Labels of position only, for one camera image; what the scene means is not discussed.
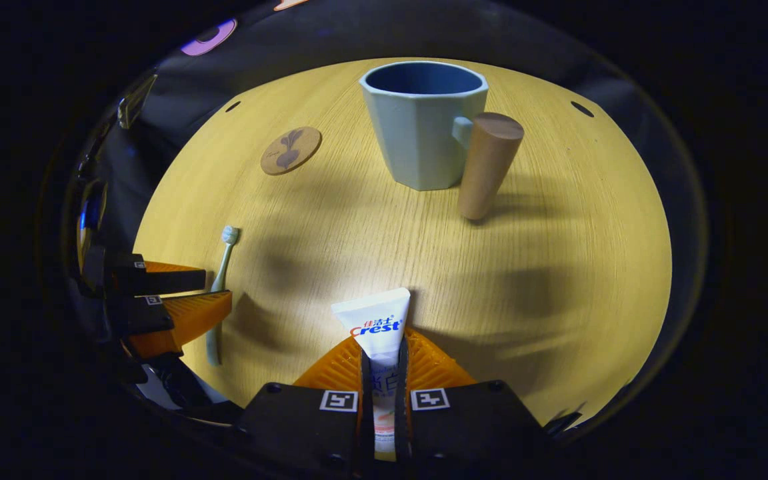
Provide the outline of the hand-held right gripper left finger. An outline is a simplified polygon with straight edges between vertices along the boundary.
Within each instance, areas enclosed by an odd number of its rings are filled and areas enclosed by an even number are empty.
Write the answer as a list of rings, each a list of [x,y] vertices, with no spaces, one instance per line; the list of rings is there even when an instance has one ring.
[[[277,476],[368,476],[374,463],[369,361],[348,337],[292,385],[262,386],[237,422],[244,455]]]

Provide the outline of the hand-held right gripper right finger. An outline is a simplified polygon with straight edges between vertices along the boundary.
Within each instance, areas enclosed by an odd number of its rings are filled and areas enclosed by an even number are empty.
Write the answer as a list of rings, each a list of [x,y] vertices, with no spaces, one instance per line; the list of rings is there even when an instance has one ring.
[[[548,435],[502,380],[476,381],[426,335],[399,350],[395,406],[402,469],[536,469]]]

